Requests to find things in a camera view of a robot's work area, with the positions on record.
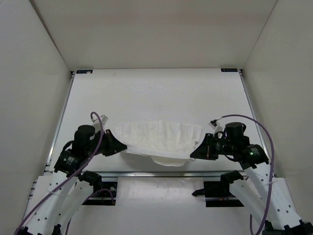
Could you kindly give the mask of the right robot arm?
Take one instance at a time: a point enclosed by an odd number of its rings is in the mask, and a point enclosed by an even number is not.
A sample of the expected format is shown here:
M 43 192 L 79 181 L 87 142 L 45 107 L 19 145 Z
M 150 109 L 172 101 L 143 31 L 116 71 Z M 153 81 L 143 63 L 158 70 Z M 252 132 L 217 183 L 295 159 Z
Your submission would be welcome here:
M 264 235 L 311 235 L 313 226 L 304 222 L 284 194 L 281 178 L 274 177 L 269 159 L 260 145 L 251 144 L 245 136 L 246 125 L 231 122 L 222 128 L 211 121 L 214 133 L 205 134 L 203 142 L 190 155 L 201 160 L 216 160 L 220 155 L 239 163 L 256 190 L 248 185 L 246 178 L 233 170 L 220 176 L 220 182 L 193 192 L 193 196 L 207 195 L 212 191 L 236 197 L 250 215 L 260 224 Z

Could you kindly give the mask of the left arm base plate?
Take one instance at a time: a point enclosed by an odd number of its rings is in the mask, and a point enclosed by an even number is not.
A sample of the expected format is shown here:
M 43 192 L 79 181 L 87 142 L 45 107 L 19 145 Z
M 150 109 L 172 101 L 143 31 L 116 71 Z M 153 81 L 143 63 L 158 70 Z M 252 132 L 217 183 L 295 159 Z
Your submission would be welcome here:
M 86 199 L 84 206 L 115 206 L 117 197 L 117 178 L 102 178 L 102 182 L 93 187 L 93 193 Z

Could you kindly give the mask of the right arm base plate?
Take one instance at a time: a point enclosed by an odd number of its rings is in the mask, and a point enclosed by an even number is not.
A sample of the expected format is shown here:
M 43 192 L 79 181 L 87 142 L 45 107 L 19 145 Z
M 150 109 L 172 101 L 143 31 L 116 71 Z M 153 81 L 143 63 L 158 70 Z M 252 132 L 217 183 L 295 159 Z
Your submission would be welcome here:
M 207 208 L 243 207 L 220 181 L 204 181 L 203 188 L 195 190 L 192 196 L 204 196 Z

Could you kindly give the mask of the white pleated skirt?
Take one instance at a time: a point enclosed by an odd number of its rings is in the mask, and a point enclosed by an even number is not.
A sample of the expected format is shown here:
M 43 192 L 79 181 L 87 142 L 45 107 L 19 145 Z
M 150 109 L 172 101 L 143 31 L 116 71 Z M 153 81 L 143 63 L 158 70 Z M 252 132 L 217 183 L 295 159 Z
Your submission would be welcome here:
M 151 157 L 159 165 L 183 166 L 201 140 L 202 127 L 166 120 L 125 122 L 112 133 L 127 153 Z

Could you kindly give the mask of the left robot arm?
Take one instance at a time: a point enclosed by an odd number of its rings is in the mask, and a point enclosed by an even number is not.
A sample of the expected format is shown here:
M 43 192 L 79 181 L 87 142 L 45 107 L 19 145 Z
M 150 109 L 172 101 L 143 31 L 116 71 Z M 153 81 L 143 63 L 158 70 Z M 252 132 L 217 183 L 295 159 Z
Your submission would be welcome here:
M 15 234 L 64 234 L 67 224 L 86 200 L 109 191 L 102 187 L 101 175 L 86 171 L 85 167 L 96 155 L 108 157 L 126 149 L 109 129 L 79 126 L 54 165 L 47 195 L 25 216 Z

